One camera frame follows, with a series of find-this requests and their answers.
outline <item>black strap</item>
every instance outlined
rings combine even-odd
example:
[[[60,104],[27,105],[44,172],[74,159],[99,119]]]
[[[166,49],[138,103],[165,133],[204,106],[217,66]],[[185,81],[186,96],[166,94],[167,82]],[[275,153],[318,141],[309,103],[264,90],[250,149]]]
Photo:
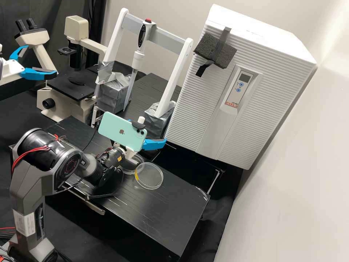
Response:
[[[208,68],[210,65],[212,65],[215,60],[218,58],[219,53],[222,51],[222,48],[225,44],[226,39],[228,38],[228,35],[230,33],[231,28],[225,27],[221,36],[218,39],[218,42],[216,46],[214,47],[213,52],[211,53],[210,59],[207,60],[205,64],[199,67],[199,69],[196,72],[196,76],[201,77],[206,68]]]

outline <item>control panel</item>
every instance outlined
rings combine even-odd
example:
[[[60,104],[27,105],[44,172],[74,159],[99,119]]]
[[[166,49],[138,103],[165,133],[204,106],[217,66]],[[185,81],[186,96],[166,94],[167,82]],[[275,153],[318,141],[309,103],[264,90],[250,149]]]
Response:
[[[224,104],[237,108],[252,78],[253,74],[241,70]]]

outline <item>digital display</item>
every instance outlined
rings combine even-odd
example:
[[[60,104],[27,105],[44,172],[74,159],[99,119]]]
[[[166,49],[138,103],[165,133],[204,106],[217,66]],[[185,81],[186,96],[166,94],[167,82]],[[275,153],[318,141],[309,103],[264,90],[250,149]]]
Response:
[[[248,83],[250,78],[251,77],[248,76],[248,75],[241,74],[240,77],[239,77],[239,80]]]

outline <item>black foam block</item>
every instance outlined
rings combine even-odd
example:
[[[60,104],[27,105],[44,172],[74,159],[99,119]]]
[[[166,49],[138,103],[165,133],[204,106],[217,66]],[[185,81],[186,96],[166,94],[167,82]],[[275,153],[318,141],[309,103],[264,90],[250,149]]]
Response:
[[[227,68],[231,62],[233,56],[236,53],[236,49],[227,43],[222,44],[222,49],[216,57],[212,57],[212,53],[219,45],[219,39],[208,33],[204,34],[200,42],[196,46],[194,53],[202,56],[207,60],[214,61],[214,64],[220,68]]]

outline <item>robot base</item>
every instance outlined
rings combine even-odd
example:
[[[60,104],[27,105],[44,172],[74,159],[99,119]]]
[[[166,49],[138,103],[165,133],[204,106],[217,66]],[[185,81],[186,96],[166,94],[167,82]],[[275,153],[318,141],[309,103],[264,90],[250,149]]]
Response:
[[[46,109],[43,106],[43,101],[48,98],[52,98],[55,101],[55,106],[50,109]],[[93,98],[75,101],[48,86],[37,91],[36,107],[42,110],[41,113],[43,115],[56,122],[73,116],[77,120],[88,124],[88,116],[94,104],[95,100]]]
[[[16,261],[29,262],[32,260],[40,262],[56,262],[57,260],[58,254],[47,238],[44,238],[36,247],[29,250],[27,254],[20,253],[17,248],[18,245],[17,235],[14,235],[10,241],[3,246],[3,248],[8,250],[8,255],[13,257]]]

